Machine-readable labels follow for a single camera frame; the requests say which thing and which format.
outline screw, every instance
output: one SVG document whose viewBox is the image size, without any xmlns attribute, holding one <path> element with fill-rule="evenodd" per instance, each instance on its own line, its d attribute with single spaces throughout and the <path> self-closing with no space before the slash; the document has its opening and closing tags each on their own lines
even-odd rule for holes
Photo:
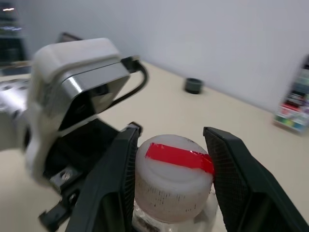
<svg viewBox="0 0 309 232">
<path fill-rule="evenodd" d="M 62 173 L 60 173 L 60 177 L 62 180 L 67 181 L 72 177 L 72 171 L 71 170 L 63 171 Z"/>
<path fill-rule="evenodd" d="M 11 88 L 12 88 L 12 86 L 5 86 L 5 87 L 2 88 L 2 90 L 6 91 L 6 90 L 11 89 Z"/>
<path fill-rule="evenodd" d="M 77 195 L 76 193 L 73 193 L 72 195 L 70 195 L 69 197 L 69 202 L 71 205 L 75 205 L 77 202 Z"/>
<path fill-rule="evenodd" d="M 18 89 L 19 89 L 19 90 L 25 90 L 25 89 L 27 89 L 27 86 L 21 86 L 21 87 L 19 87 Z"/>
</svg>

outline colorful box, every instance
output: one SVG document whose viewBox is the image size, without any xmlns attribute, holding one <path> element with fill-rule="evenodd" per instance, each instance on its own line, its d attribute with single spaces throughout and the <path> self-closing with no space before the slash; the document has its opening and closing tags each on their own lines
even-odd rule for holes
<svg viewBox="0 0 309 232">
<path fill-rule="evenodd" d="M 309 125 L 309 56 L 276 113 L 281 126 L 303 132 Z"/>
</svg>

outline white wall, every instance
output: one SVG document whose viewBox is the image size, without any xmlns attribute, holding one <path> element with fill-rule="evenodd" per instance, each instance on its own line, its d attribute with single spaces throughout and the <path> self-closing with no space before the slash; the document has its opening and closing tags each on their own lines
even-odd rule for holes
<svg viewBox="0 0 309 232">
<path fill-rule="evenodd" d="M 31 53 L 62 31 L 274 111 L 309 53 L 308 0 L 17 0 Z"/>
</svg>

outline beige tabletop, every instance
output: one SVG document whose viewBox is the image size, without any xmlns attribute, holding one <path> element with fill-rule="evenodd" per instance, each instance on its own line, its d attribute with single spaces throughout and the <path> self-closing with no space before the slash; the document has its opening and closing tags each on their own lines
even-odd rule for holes
<svg viewBox="0 0 309 232">
<path fill-rule="evenodd" d="M 206 148 L 204 126 L 222 129 L 240 137 L 252 155 L 269 169 L 302 216 L 309 222 L 309 133 L 296 135 L 272 125 L 273 115 L 225 94 L 205 88 L 203 94 L 182 90 L 184 79 L 146 64 L 147 87 L 127 101 L 100 114 L 117 129 L 136 121 L 144 127 L 139 145 L 158 134 L 177 134 Z M 27 75 L 7 77 L 26 78 Z M 132 75 L 123 94 L 139 83 Z M 43 232 L 37 217 L 52 208 L 59 197 L 37 186 L 27 175 L 18 151 L 0 154 L 0 226 L 6 232 Z M 214 232 L 224 232 L 219 212 Z"/>
</svg>

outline black cable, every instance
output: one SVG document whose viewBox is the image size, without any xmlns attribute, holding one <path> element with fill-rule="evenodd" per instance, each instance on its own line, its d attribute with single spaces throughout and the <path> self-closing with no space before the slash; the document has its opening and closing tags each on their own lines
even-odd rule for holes
<svg viewBox="0 0 309 232">
<path fill-rule="evenodd" d="M 148 72 L 138 59 L 135 59 L 134 57 L 127 57 L 127 58 L 122 59 L 121 62 L 130 73 L 142 72 L 143 81 L 135 89 L 131 90 L 130 92 L 126 93 L 120 98 L 117 98 L 116 100 L 114 100 L 109 105 L 109 107 L 107 107 L 107 109 L 117 105 L 118 103 L 124 101 L 125 99 L 132 97 L 134 94 L 141 91 L 148 82 Z"/>
</svg>

